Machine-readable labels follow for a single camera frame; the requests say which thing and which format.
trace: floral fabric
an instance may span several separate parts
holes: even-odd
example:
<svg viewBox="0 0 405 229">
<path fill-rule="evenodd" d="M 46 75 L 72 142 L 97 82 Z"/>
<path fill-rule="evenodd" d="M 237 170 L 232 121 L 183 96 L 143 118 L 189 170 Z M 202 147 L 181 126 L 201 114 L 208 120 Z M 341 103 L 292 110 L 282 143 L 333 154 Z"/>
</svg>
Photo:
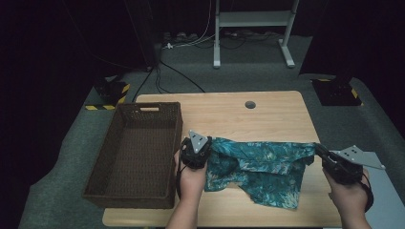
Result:
<svg viewBox="0 0 405 229">
<path fill-rule="evenodd" d="M 206 192 L 239 185 L 258 204 L 295 209 L 314 143 L 235 142 L 216 137 L 206 172 Z"/>
</svg>

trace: wooden tabletop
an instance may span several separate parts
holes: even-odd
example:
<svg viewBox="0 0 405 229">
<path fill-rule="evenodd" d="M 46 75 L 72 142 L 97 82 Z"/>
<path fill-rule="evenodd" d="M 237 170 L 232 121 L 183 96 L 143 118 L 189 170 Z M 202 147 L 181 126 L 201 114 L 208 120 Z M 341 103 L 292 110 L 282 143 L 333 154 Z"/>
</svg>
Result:
<svg viewBox="0 0 405 229">
<path fill-rule="evenodd" d="M 223 94 L 145 94 L 137 102 L 181 103 L 182 134 L 235 141 L 319 142 L 307 107 L 298 92 Z M 254 109 L 245 106 L 255 103 Z M 201 227 L 340 227 L 340 217 L 331 202 L 330 186 L 315 157 L 304 173 L 296 210 L 253 203 L 235 184 L 220 192 L 203 193 L 198 224 Z M 107 226 L 165 226 L 173 209 L 105 209 Z"/>
</svg>

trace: dark background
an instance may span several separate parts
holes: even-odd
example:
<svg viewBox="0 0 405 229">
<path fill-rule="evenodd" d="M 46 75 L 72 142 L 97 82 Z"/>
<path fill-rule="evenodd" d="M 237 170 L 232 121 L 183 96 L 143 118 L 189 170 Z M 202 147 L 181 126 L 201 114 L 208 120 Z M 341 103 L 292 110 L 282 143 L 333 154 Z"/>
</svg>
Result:
<svg viewBox="0 0 405 229">
<path fill-rule="evenodd" d="M 1 1 L 2 225 L 18 225 L 30 185 L 54 166 L 95 79 L 148 71 L 157 59 L 145 37 L 159 39 L 153 36 L 159 31 L 203 34 L 209 1 L 149 1 L 149 11 L 137 11 L 145 2 Z M 222 9 L 286 10 L 291 2 L 227 0 Z M 208 34 L 214 31 L 212 3 Z M 338 75 L 344 69 L 361 79 L 404 135 L 403 4 L 328 3 L 299 5 L 292 34 L 313 35 L 301 73 Z"/>
</svg>

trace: hole in table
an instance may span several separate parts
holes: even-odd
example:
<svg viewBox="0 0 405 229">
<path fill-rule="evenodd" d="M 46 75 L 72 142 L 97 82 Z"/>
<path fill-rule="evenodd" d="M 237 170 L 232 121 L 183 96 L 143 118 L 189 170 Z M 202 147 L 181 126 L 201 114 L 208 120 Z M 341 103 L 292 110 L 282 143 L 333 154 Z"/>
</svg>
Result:
<svg viewBox="0 0 405 229">
<path fill-rule="evenodd" d="M 245 107 L 247 107 L 248 109 L 254 109 L 256 107 L 256 103 L 253 101 L 247 101 L 245 103 Z"/>
</svg>

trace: brown woven basket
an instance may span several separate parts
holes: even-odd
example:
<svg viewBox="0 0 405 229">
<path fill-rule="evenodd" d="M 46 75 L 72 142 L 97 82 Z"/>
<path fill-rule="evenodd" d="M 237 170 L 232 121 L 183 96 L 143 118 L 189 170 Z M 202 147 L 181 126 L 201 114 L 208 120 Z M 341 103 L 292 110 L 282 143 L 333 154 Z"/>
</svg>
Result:
<svg viewBox="0 0 405 229">
<path fill-rule="evenodd" d="M 83 197 L 104 208 L 173 208 L 181 130 L 178 102 L 117 105 Z"/>
</svg>

